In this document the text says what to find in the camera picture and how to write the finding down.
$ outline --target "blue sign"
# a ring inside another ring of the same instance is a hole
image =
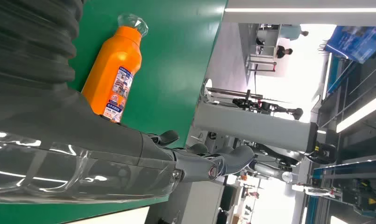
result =
[[[376,27],[337,26],[325,50],[364,63],[376,52]]]

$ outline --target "person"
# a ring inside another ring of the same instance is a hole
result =
[[[309,35],[308,31],[302,31],[300,25],[282,25],[280,28],[279,37],[289,39],[294,41],[299,38],[299,35],[307,36]]]
[[[284,55],[290,55],[293,53],[293,50],[291,48],[285,49],[283,46],[278,45],[277,46],[277,58],[282,58]]]

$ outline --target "ceiling light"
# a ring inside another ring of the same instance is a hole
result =
[[[376,13],[376,8],[226,8],[231,13]]]
[[[355,122],[359,121],[363,117],[367,116],[368,114],[372,113],[376,110],[376,98],[372,100],[371,102],[367,103],[365,106],[363,106],[361,109],[357,110],[355,113],[350,115],[348,118],[343,120],[341,123],[339,123],[336,126],[336,132],[339,133]]]
[[[331,224],[348,224],[348,223],[338,219],[335,216],[331,216]]]

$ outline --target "black corrugated hose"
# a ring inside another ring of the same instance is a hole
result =
[[[85,0],[0,0],[0,80],[72,81],[68,60]]]

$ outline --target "white pillar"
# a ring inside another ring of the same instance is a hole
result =
[[[227,9],[243,8],[376,8],[376,0],[229,0]],[[376,12],[225,12],[225,22],[268,24],[336,24],[376,26]]]

